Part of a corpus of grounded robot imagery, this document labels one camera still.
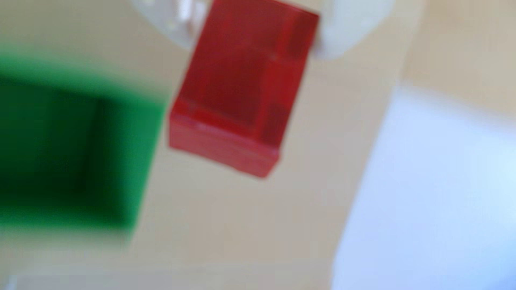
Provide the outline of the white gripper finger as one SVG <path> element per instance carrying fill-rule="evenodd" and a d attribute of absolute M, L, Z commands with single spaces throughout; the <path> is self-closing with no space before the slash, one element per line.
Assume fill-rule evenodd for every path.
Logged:
<path fill-rule="evenodd" d="M 392 13 L 396 1 L 324 1 L 312 55 L 336 59 L 359 44 Z"/>
<path fill-rule="evenodd" d="M 192 51 L 212 1 L 131 1 L 133 7 L 173 44 Z"/>

